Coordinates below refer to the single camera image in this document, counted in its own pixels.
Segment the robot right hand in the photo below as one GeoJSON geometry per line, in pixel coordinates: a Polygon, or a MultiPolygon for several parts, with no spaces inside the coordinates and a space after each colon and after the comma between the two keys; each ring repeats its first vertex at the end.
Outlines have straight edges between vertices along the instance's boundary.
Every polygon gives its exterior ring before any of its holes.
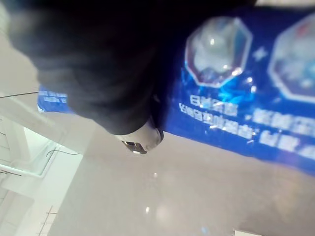
{"type": "Polygon", "coordinates": [[[9,40],[127,146],[162,131],[238,152],[315,149],[315,8],[253,0],[5,0],[9,40]]]}

